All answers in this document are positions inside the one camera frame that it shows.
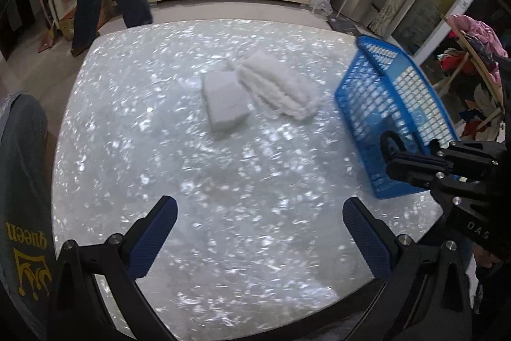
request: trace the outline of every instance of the broom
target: broom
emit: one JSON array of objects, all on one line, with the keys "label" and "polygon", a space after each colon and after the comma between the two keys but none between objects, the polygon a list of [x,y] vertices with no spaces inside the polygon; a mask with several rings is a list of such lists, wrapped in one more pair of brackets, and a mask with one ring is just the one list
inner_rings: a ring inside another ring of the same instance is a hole
[{"label": "broom", "polygon": [[50,17],[48,16],[48,13],[46,12],[44,2],[42,0],[39,0],[39,3],[41,4],[42,11],[44,13],[44,17],[46,18],[46,22],[48,23],[48,26],[50,27],[48,29],[48,31],[46,31],[43,34],[43,36],[41,37],[41,42],[39,43],[39,49],[37,52],[43,52],[47,49],[52,48],[55,45],[55,31],[53,29],[53,26],[55,25],[55,23],[50,20]]}]

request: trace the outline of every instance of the blue gripper pad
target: blue gripper pad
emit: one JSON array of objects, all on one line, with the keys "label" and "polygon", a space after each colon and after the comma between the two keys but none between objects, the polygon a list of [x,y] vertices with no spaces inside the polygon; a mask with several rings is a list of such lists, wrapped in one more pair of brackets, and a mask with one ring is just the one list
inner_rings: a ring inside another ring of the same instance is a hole
[{"label": "blue gripper pad", "polygon": [[164,196],[145,216],[135,221],[126,233],[123,258],[131,279],[144,277],[177,220],[177,202]]},{"label": "blue gripper pad", "polygon": [[342,218],[372,274],[388,281],[399,253],[394,233],[383,221],[375,219],[357,197],[344,202]]}]

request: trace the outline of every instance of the hand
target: hand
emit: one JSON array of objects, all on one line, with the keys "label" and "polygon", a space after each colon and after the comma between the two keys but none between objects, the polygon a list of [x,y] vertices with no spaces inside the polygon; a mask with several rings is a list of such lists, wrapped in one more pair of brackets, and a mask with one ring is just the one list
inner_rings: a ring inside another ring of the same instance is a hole
[{"label": "hand", "polygon": [[483,249],[481,246],[478,246],[477,244],[474,245],[472,252],[474,253],[474,258],[476,259],[476,263],[478,266],[490,268],[493,266],[494,263],[502,262],[500,259],[498,259],[493,254]]}]

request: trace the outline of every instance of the textured blue pad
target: textured blue pad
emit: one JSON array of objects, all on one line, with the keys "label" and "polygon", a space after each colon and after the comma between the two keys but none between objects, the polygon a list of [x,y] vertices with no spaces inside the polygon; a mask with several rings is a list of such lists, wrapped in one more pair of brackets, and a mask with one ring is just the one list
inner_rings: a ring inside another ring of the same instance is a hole
[{"label": "textured blue pad", "polygon": [[131,279],[147,275],[176,220],[177,203],[169,197],[129,253],[127,271]]},{"label": "textured blue pad", "polygon": [[372,274],[385,282],[393,270],[390,251],[351,199],[344,202],[342,218]]}]

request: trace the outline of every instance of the white foam block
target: white foam block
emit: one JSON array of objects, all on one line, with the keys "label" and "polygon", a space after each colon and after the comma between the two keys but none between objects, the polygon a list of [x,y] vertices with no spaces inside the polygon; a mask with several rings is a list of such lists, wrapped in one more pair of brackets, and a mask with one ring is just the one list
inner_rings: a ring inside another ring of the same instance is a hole
[{"label": "white foam block", "polygon": [[213,132],[232,130],[250,114],[248,94],[234,71],[207,73],[202,79],[202,94]]}]

